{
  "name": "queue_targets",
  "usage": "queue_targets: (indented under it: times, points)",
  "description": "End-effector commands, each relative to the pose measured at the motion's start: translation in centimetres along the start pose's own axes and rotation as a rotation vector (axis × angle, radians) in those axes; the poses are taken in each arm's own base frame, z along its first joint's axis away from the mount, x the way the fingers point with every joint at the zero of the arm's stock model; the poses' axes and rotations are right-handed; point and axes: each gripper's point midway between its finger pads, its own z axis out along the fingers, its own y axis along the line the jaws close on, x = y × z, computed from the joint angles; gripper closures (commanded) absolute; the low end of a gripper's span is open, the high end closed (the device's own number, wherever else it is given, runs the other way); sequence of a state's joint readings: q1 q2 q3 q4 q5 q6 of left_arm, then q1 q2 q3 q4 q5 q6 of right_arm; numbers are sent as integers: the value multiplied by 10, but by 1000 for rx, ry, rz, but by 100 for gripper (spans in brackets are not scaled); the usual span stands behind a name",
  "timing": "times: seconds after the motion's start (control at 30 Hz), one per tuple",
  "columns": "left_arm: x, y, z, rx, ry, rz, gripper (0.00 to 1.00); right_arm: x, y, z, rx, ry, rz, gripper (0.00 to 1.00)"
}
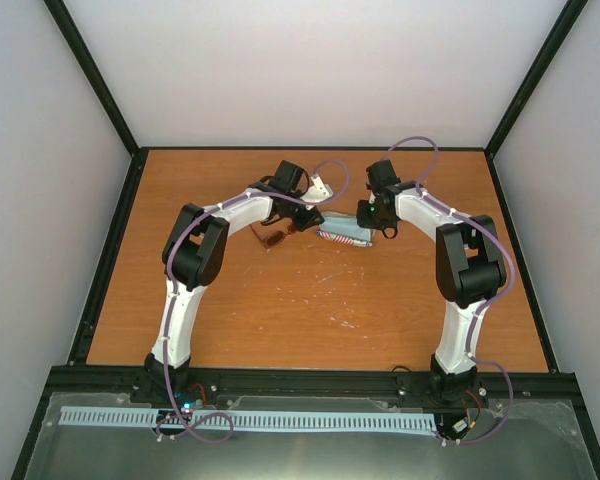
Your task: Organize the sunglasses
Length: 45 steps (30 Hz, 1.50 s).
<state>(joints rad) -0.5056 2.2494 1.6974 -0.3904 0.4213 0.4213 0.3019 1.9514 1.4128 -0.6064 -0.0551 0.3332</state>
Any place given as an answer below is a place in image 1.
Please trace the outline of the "flag pattern glasses case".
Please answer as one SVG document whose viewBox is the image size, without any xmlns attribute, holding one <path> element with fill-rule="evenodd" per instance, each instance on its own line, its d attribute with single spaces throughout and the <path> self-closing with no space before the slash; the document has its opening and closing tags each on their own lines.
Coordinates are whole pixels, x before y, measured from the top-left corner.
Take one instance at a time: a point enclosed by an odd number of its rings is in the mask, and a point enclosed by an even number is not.
<svg viewBox="0 0 600 480">
<path fill-rule="evenodd" d="M 324 212 L 324 221 L 316 234 L 327 240 L 345 245 L 367 248 L 373 245 L 375 230 L 358 225 L 354 215 Z"/>
</svg>

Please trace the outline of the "brown tinted sunglasses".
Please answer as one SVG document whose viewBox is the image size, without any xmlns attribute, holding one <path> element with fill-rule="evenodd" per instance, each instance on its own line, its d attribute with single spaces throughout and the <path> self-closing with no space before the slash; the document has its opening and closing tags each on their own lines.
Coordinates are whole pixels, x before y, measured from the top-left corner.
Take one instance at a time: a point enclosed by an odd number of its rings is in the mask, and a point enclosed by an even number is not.
<svg viewBox="0 0 600 480">
<path fill-rule="evenodd" d="M 252 224 L 250 229 L 261 246 L 267 251 L 278 246 L 287 237 L 297 232 L 297 229 L 292 224 L 284 226 L 283 228 L 273 228 L 261 224 Z"/>
</svg>

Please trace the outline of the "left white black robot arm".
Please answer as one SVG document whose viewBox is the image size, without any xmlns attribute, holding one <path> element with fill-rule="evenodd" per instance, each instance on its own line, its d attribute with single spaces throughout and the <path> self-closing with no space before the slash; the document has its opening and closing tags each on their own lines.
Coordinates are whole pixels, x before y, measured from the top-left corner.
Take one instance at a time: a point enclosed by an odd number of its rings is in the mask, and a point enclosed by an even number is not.
<svg viewBox="0 0 600 480">
<path fill-rule="evenodd" d="M 162 261 L 166 299 L 156 341 L 144 368 L 152 388 L 166 402 L 188 390 L 191 336 L 201 300 L 218 277 L 231 235 L 254 223 L 290 220 L 297 231 L 319 225 L 318 206 L 334 197 L 317 172 L 283 161 L 275 174 L 228 200 L 205 207 L 187 204 L 179 212 Z"/>
</svg>

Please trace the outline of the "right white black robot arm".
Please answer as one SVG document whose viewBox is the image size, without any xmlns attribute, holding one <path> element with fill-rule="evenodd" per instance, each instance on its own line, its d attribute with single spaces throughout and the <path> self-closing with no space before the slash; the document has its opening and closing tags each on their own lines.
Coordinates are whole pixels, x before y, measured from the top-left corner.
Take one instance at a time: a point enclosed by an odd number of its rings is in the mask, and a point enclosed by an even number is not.
<svg viewBox="0 0 600 480">
<path fill-rule="evenodd" d="M 366 173 L 371 195 L 358 202 L 358 225 L 392 239 L 403 221 L 435 243 L 435 279 L 445 315 L 428 391 L 434 402 L 452 404 L 476 383 L 475 349 L 489 302 L 507 282 L 506 250 L 491 217 L 469 216 L 416 182 L 401 181 L 390 160 L 375 162 Z"/>
</svg>

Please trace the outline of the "blue cleaning cloth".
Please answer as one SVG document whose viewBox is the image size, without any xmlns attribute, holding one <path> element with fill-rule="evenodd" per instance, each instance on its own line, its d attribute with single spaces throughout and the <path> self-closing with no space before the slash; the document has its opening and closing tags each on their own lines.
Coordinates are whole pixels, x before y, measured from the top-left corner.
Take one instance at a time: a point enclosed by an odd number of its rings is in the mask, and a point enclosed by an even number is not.
<svg viewBox="0 0 600 480">
<path fill-rule="evenodd" d="M 355 217 L 328 216 L 320 225 L 320 230 L 333 235 L 341 235 L 359 241 L 370 242 L 373 231 L 360 227 Z"/>
</svg>

